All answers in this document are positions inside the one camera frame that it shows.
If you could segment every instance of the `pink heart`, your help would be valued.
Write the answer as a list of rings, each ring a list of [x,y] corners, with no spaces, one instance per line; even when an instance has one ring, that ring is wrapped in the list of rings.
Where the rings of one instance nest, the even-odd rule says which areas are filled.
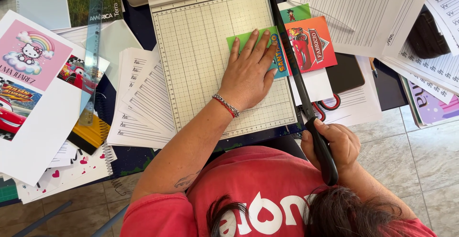
[[[59,170],[56,170],[55,173],[52,174],[53,178],[58,178],[59,177]]]

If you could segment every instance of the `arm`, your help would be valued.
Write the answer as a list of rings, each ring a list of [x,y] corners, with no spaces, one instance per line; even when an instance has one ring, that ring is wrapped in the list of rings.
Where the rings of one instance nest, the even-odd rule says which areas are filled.
[[[350,129],[340,124],[327,125],[319,119],[316,119],[314,124],[318,132],[330,142],[330,149],[338,170],[339,185],[350,188],[362,202],[379,198],[382,202],[398,205],[401,208],[402,219],[416,218],[408,205],[384,187],[357,162],[360,141]],[[314,167],[320,170],[320,164],[313,150],[312,135],[307,130],[303,132],[301,149]]]
[[[218,91],[240,112],[255,106],[267,95],[277,72],[277,69],[267,71],[277,43],[263,54],[270,33],[266,30],[253,49],[258,34],[258,30],[254,30],[239,56],[240,41],[236,38]],[[217,100],[210,100],[147,166],[135,186],[131,203],[152,193],[185,191],[198,176],[232,119],[225,106]]]

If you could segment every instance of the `tile floor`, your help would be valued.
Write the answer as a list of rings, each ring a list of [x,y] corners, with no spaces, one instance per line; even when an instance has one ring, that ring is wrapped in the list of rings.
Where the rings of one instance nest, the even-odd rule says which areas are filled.
[[[362,142],[359,162],[438,236],[459,236],[459,118],[419,129],[408,106],[383,114],[380,121],[351,127]],[[70,207],[28,236],[90,236],[129,203],[140,175],[0,208],[0,237],[12,236],[68,200]],[[121,220],[104,236],[118,236],[120,229]]]

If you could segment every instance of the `cloud image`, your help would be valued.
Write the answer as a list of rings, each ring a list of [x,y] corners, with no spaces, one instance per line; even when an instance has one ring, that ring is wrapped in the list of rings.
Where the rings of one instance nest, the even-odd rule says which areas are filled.
[[[43,58],[50,60],[54,56],[54,52],[53,51],[43,51],[41,55],[43,56]]]
[[[34,61],[33,64],[26,64],[23,61],[20,61],[17,57],[17,52],[9,52],[8,54],[3,55],[3,60],[10,66],[12,66],[16,71],[26,73],[27,75],[38,75],[41,72],[41,66],[38,61]]]
[[[16,36],[16,39],[20,40],[21,42],[25,42],[25,43],[31,43],[32,42],[30,36],[28,35],[28,33],[26,31],[21,31]]]

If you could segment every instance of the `tattoo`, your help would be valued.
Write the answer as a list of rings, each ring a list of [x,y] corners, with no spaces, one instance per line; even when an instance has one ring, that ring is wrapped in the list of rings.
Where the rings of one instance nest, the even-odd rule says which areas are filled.
[[[175,188],[178,188],[178,187],[188,187],[191,183],[193,183],[193,181],[195,181],[196,177],[198,177],[198,174],[202,171],[199,170],[198,172],[196,172],[195,174],[190,174],[186,177],[183,177],[181,178],[179,181],[177,181],[177,183],[175,183],[174,187]]]

